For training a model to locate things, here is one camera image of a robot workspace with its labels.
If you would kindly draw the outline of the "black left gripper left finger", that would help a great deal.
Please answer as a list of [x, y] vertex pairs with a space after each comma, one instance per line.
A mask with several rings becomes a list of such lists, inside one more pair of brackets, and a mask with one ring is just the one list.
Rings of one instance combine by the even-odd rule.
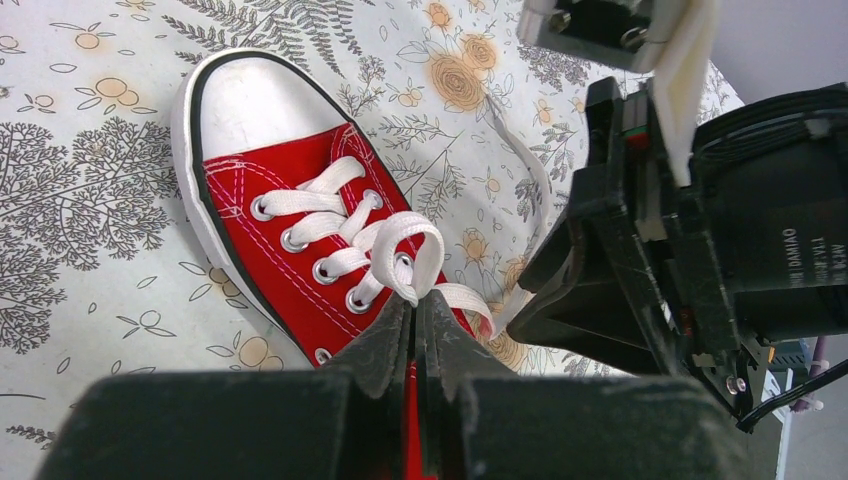
[[331, 437], [337, 479], [402, 479], [413, 307], [392, 295], [374, 322], [324, 369], [337, 388]]

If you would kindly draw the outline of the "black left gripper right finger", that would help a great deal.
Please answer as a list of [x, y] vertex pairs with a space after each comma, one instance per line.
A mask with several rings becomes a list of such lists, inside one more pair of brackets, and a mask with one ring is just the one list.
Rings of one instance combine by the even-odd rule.
[[448, 479], [461, 455], [453, 431], [459, 387], [468, 377], [510, 378], [516, 373], [468, 333], [438, 290], [417, 306], [417, 400], [422, 469]]

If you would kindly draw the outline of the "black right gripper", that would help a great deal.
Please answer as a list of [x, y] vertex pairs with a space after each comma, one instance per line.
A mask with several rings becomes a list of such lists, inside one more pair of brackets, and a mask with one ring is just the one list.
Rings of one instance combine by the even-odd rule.
[[773, 344], [847, 329], [847, 87], [759, 101], [701, 125], [679, 187], [646, 90], [591, 85], [589, 159], [517, 286], [514, 340], [636, 375], [699, 380], [750, 431], [843, 378], [774, 400], [753, 376]]

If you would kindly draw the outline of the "red canvas sneaker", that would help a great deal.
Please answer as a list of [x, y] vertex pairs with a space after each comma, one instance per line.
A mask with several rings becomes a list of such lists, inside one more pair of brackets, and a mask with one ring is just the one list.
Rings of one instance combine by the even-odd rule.
[[[394, 294], [413, 307], [407, 370], [406, 467], [422, 469], [417, 400], [417, 306], [438, 290], [474, 338], [490, 309], [443, 274], [438, 228], [414, 212], [371, 142], [305, 71], [251, 48], [202, 60], [172, 111], [175, 171], [188, 220], [212, 265], [280, 328], [306, 371], [258, 373], [234, 385], [202, 382], [215, 407], [244, 408], [264, 446], [259, 471], [337, 479], [332, 466], [337, 388], [324, 366], [363, 333]], [[462, 386], [452, 438], [466, 479]]]

